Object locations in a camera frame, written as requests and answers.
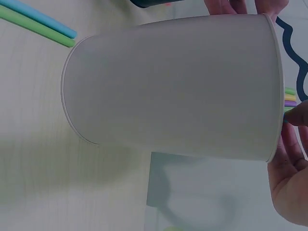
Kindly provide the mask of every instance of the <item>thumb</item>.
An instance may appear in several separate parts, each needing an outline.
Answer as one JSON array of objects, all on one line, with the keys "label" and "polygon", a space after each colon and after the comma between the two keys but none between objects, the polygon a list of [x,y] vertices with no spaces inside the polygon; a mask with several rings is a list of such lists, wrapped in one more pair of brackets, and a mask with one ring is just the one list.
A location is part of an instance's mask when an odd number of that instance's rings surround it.
[{"label": "thumb", "polygon": [[308,100],[286,112],[284,119],[294,126],[308,126]]}]

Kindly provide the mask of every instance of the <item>paper cup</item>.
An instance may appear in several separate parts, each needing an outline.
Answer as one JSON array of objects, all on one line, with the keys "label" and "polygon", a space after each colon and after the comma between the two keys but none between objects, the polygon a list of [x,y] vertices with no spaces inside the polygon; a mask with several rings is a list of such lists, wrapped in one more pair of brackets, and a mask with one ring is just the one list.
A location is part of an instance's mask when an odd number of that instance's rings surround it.
[{"label": "paper cup", "polygon": [[284,86],[266,15],[170,20],[87,38],[65,63],[72,128],[98,144],[270,161]]}]

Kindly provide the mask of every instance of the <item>blue straw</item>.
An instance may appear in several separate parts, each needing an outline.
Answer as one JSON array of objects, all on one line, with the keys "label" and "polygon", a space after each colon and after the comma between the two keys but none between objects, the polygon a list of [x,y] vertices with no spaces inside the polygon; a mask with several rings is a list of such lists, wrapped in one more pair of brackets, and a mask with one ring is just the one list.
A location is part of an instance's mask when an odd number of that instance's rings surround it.
[{"label": "blue straw", "polygon": [[0,0],[0,5],[10,8],[13,11],[21,13],[33,20],[48,26],[49,28],[58,31],[59,33],[74,39],[77,36],[77,32],[63,25],[62,23],[57,22],[53,18],[50,18],[47,15],[33,9],[32,7],[19,2],[17,0]]}]

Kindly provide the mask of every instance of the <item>purple straw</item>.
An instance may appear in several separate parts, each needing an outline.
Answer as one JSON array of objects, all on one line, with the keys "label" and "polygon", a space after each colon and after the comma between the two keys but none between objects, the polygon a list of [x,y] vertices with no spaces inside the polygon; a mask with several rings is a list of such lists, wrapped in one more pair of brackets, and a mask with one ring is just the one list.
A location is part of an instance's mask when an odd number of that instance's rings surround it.
[{"label": "purple straw", "polygon": [[285,100],[284,101],[284,106],[285,107],[296,107],[296,102],[295,101],[290,101],[290,100]]}]

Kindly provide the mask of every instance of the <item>colorful straw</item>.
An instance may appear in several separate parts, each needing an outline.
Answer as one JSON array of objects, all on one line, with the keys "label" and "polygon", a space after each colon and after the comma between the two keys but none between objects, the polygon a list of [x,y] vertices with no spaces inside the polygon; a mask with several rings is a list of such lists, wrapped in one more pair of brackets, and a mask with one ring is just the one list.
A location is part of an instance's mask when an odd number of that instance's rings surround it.
[{"label": "colorful straw", "polygon": [[296,95],[296,90],[293,88],[284,88],[284,93],[290,94],[290,95]]},{"label": "colorful straw", "polygon": [[296,107],[296,90],[293,88],[285,88],[284,89],[284,109],[283,112],[286,113],[287,111],[292,110]]},{"label": "colorful straw", "polygon": [[14,23],[16,25],[22,26],[28,30],[31,30],[37,34],[45,36],[53,41],[56,41],[62,45],[67,47],[73,47],[75,45],[75,41],[70,39],[59,32],[56,32],[22,14],[19,14],[15,11],[12,11],[4,6],[0,6],[0,18]]},{"label": "colorful straw", "polygon": [[286,113],[290,110],[292,110],[294,107],[284,107],[283,112]]},{"label": "colorful straw", "polygon": [[296,96],[295,95],[290,95],[290,94],[285,94],[284,95],[284,100],[296,101]]},{"label": "colorful straw", "polygon": [[0,5],[10,8],[11,10],[21,13],[33,20],[51,28],[59,33],[74,39],[77,36],[77,32],[70,29],[69,27],[57,22],[53,18],[44,15],[43,13],[33,9],[32,7],[19,2],[17,0],[0,0]]},{"label": "colorful straw", "polygon": [[286,107],[296,107],[296,102],[295,101],[285,100],[284,101],[284,106],[286,106]]}]

